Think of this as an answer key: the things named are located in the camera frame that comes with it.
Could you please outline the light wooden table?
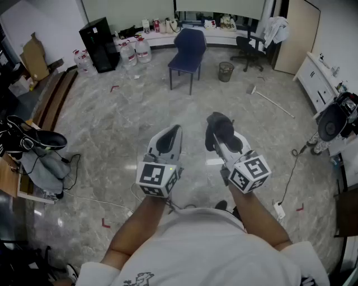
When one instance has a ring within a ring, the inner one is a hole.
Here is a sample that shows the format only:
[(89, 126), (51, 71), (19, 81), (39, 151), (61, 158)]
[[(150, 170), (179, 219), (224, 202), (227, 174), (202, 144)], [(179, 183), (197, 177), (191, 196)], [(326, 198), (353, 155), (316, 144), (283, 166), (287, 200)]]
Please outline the light wooden table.
[(28, 175), (17, 172), (18, 165), (8, 154), (0, 158), (0, 190), (13, 198), (23, 198), (45, 204), (55, 204), (51, 199), (40, 197), (34, 192), (34, 184)]

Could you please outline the blue chair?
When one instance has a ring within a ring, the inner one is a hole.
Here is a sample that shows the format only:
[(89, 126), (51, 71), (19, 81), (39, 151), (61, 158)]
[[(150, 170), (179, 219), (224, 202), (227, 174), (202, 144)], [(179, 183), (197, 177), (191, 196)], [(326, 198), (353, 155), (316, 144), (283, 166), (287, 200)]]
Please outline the blue chair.
[(177, 54), (169, 62), (169, 87), (173, 89), (172, 73), (177, 71), (190, 74), (189, 95), (192, 95), (192, 85), (194, 75), (197, 73), (197, 79), (200, 80), (201, 62), (206, 51), (206, 38), (201, 30), (193, 28), (184, 28), (174, 39), (174, 45), (177, 48)]

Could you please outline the black office chair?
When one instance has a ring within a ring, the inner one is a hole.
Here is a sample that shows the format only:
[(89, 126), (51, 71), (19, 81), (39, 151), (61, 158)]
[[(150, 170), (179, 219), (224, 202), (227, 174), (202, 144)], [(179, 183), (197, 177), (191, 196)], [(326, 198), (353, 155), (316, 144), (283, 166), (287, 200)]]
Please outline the black office chair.
[(260, 72), (264, 70), (263, 66), (260, 64), (260, 59), (266, 56), (265, 40), (262, 37), (253, 36), (251, 34), (251, 26), (245, 25), (247, 31), (246, 37), (236, 37), (237, 48), (239, 49), (239, 54), (236, 56), (231, 56), (230, 61), (235, 59), (246, 60), (246, 66), (243, 71), (246, 72), (248, 67), (255, 66), (259, 69)]

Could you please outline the person's left forearm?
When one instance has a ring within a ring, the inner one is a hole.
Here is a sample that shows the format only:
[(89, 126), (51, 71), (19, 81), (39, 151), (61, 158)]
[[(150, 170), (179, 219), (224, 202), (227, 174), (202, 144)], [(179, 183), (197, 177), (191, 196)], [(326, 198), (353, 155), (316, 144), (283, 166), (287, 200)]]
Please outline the person's left forearm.
[(153, 236), (165, 206), (166, 199), (146, 196), (117, 231), (101, 263), (121, 270), (142, 244)]

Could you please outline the light wooden door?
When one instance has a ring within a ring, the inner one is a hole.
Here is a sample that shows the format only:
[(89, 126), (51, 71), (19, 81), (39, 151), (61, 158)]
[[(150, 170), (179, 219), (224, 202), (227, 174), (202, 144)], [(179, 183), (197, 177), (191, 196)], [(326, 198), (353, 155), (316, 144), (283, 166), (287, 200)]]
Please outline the light wooden door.
[(281, 0), (280, 13), (289, 24), (289, 36), (277, 44), (273, 70), (296, 74), (307, 52), (313, 50), (321, 11), (308, 0)]

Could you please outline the clear water jug red label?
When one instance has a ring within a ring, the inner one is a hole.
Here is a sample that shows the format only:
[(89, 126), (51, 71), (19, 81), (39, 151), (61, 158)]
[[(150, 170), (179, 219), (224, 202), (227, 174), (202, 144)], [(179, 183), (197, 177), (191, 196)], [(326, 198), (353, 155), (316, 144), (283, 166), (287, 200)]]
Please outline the clear water jug red label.
[(140, 63), (145, 64), (151, 61), (152, 53), (150, 46), (147, 40), (140, 35), (138, 36), (137, 42), (135, 43), (135, 51)]
[(87, 73), (87, 69), (83, 65), (82, 53), (79, 50), (74, 50), (73, 55), (79, 74), (85, 75)]
[(82, 69), (84, 73), (88, 77), (93, 77), (97, 75), (97, 69), (95, 68), (95, 65), (87, 50), (82, 51), (81, 58), (82, 58)]
[(120, 44), (120, 56), (123, 61), (123, 66), (129, 69), (137, 64), (136, 52), (129, 41)]

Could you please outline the wooden raised platform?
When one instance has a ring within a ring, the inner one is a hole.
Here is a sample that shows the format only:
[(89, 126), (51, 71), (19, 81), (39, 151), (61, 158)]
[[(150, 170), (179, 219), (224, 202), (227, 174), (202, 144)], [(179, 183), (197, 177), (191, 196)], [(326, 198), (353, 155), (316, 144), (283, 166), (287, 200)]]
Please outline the wooden raised platform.
[(63, 104), (77, 76), (77, 69), (71, 69), (60, 73), (55, 71), (48, 77), (30, 116), (35, 125), (43, 130), (55, 129)]

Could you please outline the person's right forearm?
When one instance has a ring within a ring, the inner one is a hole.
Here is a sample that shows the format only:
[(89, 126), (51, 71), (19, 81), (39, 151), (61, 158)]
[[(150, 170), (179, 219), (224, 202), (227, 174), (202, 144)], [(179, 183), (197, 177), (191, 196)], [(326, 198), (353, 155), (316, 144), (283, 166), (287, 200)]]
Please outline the person's right forearm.
[(229, 183), (228, 188), (249, 234), (260, 237), (277, 251), (282, 251), (293, 244), (282, 225), (262, 205), (254, 193), (244, 194), (232, 183)]

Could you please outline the person's white t-shirt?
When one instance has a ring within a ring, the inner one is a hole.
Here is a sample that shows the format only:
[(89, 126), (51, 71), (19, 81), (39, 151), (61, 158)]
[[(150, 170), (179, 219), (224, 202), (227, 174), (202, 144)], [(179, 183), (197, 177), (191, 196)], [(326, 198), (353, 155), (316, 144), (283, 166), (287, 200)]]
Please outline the person's white t-shirt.
[(279, 251), (228, 212), (192, 208), (162, 218), (121, 270), (84, 263), (76, 286), (329, 286), (310, 242)]

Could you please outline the black bag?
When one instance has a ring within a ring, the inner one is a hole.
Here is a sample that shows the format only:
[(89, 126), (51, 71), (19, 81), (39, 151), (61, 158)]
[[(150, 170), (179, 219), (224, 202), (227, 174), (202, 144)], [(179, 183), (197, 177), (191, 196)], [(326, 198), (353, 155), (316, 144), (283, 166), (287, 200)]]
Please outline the black bag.
[(136, 33), (137, 33), (136, 27), (135, 27), (135, 25), (133, 25), (127, 29), (124, 29), (124, 30), (121, 30), (120, 32), (118, 32), (118, 37), (120, 39), (127, 39), (130, 37), (134, 37), (136, 35)]

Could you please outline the white garment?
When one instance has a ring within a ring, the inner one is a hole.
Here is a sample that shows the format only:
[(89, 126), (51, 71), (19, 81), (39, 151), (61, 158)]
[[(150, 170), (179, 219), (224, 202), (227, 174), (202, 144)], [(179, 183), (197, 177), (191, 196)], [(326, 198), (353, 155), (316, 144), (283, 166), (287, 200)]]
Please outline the white garment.
[(289, 23), (285, 17), (270, 17), (264, 29), (264, 47), (270, 46), (272, 42), (278, 44), (289, 37)]

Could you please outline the dark cloth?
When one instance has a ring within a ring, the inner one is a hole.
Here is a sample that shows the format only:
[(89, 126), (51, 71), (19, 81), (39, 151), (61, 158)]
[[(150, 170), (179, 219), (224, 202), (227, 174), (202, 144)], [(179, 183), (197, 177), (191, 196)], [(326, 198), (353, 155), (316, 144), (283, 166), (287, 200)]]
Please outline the dark cloth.
[(208, 125), (205, 131), (205, 147), (207, 151), (215, 151), (215, 138), (224, 143), (230, 142), (234, 137), (232, 121), (220, 112), (213, 112), (206, 119)]

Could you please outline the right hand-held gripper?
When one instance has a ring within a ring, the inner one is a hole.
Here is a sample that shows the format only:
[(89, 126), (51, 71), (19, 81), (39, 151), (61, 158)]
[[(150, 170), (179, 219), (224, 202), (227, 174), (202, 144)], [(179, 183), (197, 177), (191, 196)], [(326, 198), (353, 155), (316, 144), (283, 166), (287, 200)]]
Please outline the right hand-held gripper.
[(262, 155), (251, 146), (247, 139), (234, 131), (234, 149), (242, 154), (233, 159), (233, 135), (231, 133), (214, 133), (216, 153), (225, 162), (220, 174), (226, 186), (232, 183), (242, 193), (250, 193), (264, 185), (270, 177), (271, 170)]

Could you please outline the grey cloth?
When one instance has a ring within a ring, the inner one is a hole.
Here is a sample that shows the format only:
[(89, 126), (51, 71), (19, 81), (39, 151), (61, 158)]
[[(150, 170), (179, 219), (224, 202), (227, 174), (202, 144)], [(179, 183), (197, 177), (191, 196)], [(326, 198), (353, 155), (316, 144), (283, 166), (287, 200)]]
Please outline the grey cloth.
[(19, 161), (37, 187), (53, 194), (63, 191), (63, 179), (70, 173), (70, 166), (58, 156), (52, 152), (40, 156), (31, 150), (23, 152)]

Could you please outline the white drawer cabinet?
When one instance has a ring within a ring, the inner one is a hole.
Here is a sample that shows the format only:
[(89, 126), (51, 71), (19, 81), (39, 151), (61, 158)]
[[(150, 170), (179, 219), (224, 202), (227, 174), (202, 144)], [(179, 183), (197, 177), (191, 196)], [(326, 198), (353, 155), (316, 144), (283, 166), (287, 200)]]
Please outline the white drawer cabinet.
[(336, 89), (339, 80), (319, 61), (319, 57), (310, 52), (307, 52), (306, 58), (295, 74), (293, 81), (296, 80), (300, 81), (315, 108), (314, 119), (318, 118), (339, 95)]

